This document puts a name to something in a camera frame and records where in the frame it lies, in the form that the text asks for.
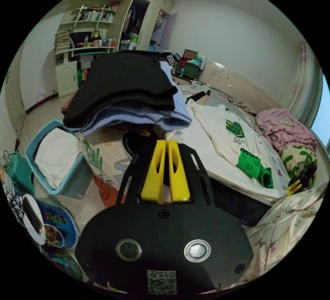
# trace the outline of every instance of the qr code sticker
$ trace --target qr code sticker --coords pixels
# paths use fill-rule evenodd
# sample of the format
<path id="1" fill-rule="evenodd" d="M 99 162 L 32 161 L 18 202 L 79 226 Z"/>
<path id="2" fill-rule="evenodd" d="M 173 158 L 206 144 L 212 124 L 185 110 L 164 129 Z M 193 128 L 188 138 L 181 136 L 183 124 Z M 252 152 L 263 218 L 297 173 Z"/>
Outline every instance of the qr code sticker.
<path id="1" fill-rule="evenodd" d="M 147 270 L 148 293 L 154 295 L 176 295 L 176 272 Z"/>

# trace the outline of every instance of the window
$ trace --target window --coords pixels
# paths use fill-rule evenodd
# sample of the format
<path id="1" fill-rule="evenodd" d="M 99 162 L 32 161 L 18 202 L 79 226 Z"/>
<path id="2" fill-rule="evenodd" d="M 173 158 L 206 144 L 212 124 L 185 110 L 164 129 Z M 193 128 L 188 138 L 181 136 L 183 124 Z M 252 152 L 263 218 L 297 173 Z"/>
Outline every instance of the window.
<path id="1" fill-rule="evenodd" d="M 319 110 L 311 127 L 312 131 L 318 136 L 323 145 L 328 148 L 330 141 L 330 90 L 323 76 L 323 88 Z"/>

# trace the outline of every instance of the pink blanket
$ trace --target pink blanket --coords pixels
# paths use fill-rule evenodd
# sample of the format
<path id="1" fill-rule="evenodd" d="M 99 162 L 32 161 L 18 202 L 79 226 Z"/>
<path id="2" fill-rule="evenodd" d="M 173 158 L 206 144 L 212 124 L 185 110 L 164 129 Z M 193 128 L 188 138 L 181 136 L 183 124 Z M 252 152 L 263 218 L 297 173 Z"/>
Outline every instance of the pink blanket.
<path id="1" fill-rule="evenodd" d="M 315 136 L 288 110 L 273 108 L 262 111 L 257 114 L 255 121 L 276 150 L 282 151 L 289 145 L 304 145 L 316 152 Z"/>

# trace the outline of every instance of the red item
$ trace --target red item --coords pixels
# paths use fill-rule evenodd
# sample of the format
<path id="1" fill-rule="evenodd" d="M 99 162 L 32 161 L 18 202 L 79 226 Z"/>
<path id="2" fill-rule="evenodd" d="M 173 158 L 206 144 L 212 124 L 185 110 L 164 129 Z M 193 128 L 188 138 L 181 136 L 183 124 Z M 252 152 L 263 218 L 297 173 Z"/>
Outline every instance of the red item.
<path id="1" fill-rule="evenodd" d="M 116 205 L 118 190 L 113 186 L 105 183 L 101 179 L 99 179 L 96 175 L 94 175 L 94 182 L 99 188 L 99 194 L 102 199 L 102 202 L 105 207 L 111 207 Z M 121 203 L 125 202 L 126 196 L 123 195 Z"/>
<path id="2" fill-rule="evenodd" d="M 179 72 L 181 72 L 181 70 L 182 70 L 183 68 L 185 68 L 185 65 L 186 65 L 187 60 L 188 60 L 188 59 L 187 59 L 186 57 L 182 57 L 182 58 L 180 59 Z"/>

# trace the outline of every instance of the headboard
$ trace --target headboard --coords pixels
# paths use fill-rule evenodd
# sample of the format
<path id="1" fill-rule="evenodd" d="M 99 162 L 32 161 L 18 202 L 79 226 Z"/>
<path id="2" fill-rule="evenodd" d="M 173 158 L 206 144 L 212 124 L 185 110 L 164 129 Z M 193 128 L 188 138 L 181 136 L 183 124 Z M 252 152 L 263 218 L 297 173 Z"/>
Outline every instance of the headboard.
<path id="1" fill-rule="evenodd" d="M 237 101 L 244 102 L 257 113 L 280 108 L 280 104 L 264 89 L 219 63 L 208 61 L 199 81 L 226 93 Z"/>

